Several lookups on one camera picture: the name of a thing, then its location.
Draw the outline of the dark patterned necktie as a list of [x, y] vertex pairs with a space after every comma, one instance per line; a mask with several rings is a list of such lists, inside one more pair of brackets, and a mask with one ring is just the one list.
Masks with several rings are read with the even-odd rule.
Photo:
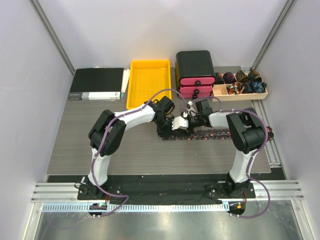
[[194, 130], [194, 132], [187, 136], [171, 135], [167, 138], [163, 137], [163, 141], [190, 141], [190, 140], [230, 140], [231, 133], [227, 128], [224, 129], [209, 129], [209, 130]]

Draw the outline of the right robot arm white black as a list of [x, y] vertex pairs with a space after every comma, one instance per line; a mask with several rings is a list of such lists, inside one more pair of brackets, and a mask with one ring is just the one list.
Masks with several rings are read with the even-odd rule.
[[188, 110], [196, 108], [189, 119], [191, 128], [225, 128], [236, 149], [231, 170], [227, 173], [225, 191], [231, 198], [240, 198], [251, 183], [251, 169], [256, 155], [268, 141], [265, 122], [253, 108], [213, 111], [207, 99], [190, 101]]

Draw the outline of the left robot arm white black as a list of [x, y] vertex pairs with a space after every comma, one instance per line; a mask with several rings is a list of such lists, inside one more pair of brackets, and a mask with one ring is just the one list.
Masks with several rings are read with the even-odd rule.
[[164, 96], [161, 100], [144, 104], [122, 112], [104, 110], [89, 132], [92, 161], [88, 174], [88, 193], [100, 200], [107, 192], [108, 167], [112, 155], [118, 150], [125, 131], [144, 123], [154, 122], [159, 135], [172, 132], [169, 115], [175, 109], [174, 102]]

